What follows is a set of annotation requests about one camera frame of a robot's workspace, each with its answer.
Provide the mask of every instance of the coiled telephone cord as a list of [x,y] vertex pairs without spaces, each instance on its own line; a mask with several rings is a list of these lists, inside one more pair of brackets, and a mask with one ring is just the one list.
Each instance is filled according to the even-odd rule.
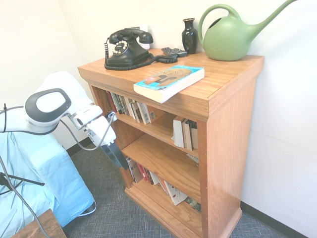
[[108,40],[105,43],[105,52],[106,52],[106,58],[105,58],[105,68],[109,70],[132,70],[136,68],[141,68],[147,65],[152,64],[154,61],[161,62],[161,63],[175,63],[177,62],[177,58],[171,57],[171,56],[163,56],[163,55],[158,55],[158,56],[153,56],[153,54],[150,54],[151,59],[149,61],[139,63],[136,65],[132,66],[126,66],[126,67],[115,67],[115,66],[109,66],[107,65],[107,59],[109,58],[109,49],[108,49]]

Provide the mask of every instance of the blue fabric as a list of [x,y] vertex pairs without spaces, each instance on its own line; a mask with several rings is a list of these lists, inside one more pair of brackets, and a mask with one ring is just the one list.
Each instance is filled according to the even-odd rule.
[[[23,182],[18,187],[38,216],[51,208],[64,227],[93,204],[69,155],[51,134],[0,133],[0,155],[10,175],[45,183],[42,187]],[[0,193],[6,190],[0,185]],[[14,192],[0,196],[0,214],[0,238],[11,237],[34,220]]]

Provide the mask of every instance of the wooden table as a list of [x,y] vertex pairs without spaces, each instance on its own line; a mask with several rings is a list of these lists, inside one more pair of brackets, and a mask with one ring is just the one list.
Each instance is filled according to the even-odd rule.
[[[39,220],[50,238],[66,238],[51,209],[40,215]],[[32,221],[11,238],[46,238],[46,236],[41,231],[39,224]]]

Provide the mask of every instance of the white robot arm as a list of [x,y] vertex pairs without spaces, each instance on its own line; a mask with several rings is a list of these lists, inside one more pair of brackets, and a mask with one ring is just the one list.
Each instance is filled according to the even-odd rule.
[[106,117],[102,113],[78,81],[70,73],[60,71],[48,75],[39,89],[27,98],[24,107],[0,112],[0,132],[45,135],[57,128],[62,117],[68,116],[76,128],[83,129],[118,167],[128,169],[124,156],[114,143],[116,136],[109,125],[116,120],[115,113]]

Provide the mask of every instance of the rotary telephone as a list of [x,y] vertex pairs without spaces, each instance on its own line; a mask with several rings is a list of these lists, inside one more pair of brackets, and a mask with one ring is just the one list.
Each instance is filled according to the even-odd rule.
[[[140,43],[153,43],[153,37],[149,32],[137,29],[123,29],[114,32],[109,36],[105,43],[105,68],[110,70],[131,70],[150,65],[154,61],[162,63],[175,63],[177,58],[168,56],[153,56],[147,50],[142,48]],[[108,41],[114,44],[113,55],[109,58]]]

